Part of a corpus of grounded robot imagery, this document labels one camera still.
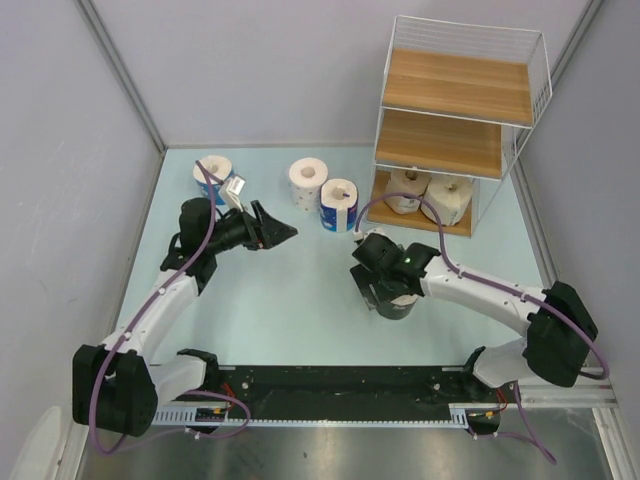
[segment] white toilet paper roll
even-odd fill
[[[302,158],[289,167],[293,203],[306,212],[320,208],[320,187],[327,181],[329,169],[317,158]]]
[[[200,163],[209,171],[209,173],[215,175],[223,182],[229,176],[233,175],[233,165],[227,157],[222,157],[220,155],[209,155],[201,159]],[[209,188],[207,186],[207,181],[204,179],[202,170],[200,170],[200,167],[198,167],[197,165],[193,167],[193,178],[198,184],[198,187],[200,187],[202,196],[205,198],[209,198]],[[218,193],[218,191],[220,190],[220,185],[214,183],[213,190],[216,194],[216,205],[224,205],[224,201],[222,200],[222,198],[220,198],[220,194]]]
[[[438,212],[443,225],[455,225],[467,210],[473,196],[473,183],[466,177],[433,174],[424,194]],[[426,205],[421,205],[422,213],[435,222],[435,217]]]
[[[320,189],[322,226],[333,232],[346,232],[356,223],[358,189],[349,180],[333,178]]]
[[[391,171],[384,193],[403,192],[422,196],[430,179],[431,175],[427,172],[395,168]],[[394,212],[401,215],[417,212],[418,208],[420,208],[420,201],[413,198],[389,197],[385,198],[384,201]]]

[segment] gray wall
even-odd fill
[[[5,479],[111,325],[160,160],[72,1],[0,2],[0,65]]]
[[[581,292],[640,445],[640,2],[605,3],[523,165],[560,277]]]
[[[393,18],[542,30],[587,0],[95,0],[168,145],[372,142]]]

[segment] metal floor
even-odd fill
[[[515,410],[502,431],[523,432]],[[88,446],[86,480],[611,479],[589,409],[529,413],[558,459],[511,439],[478,440],[462,430],[255,427],[227,440],[177,434],[133,452],[101,457]]]

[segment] wooden shelf board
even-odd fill
[[[385,110],[376,159],[490,178],[502,176],[502,128],[423,113]]]
[[[377,198],[384,193],[384,189],[389,181],[389,175],[389,172],[376,170],[376,178],[373,184],[371,198]],[[462,220],[453,226],[444,227],[445,233],[470,237],[472,233],[471,210],[471,202],[469,202],[469,206],[467,207],[467,211],[464,213]],[[367,219],[370,222],[384,223],[386,225],[419,228],[421,230],[429,230],[432,232],[438,231],[438,226],[435,222],[429,220],[421,210],[414,213],[408,213],[406,215],[399,215],[391,210],[391,207],[389,207],[389,205],[384,201],[376,203],[369,209]]]
[[[394,48],[382,102],[533,125],[526,63]]]

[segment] shelf unit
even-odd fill
[[[399,16],[384,71],[372,195],[394,168],[470,177],[474,196],[448,233],[471,236],[515,164],[518,136],[551,99],[541,32]],[[367,217],[437,229],[421,211],[379,203]]]

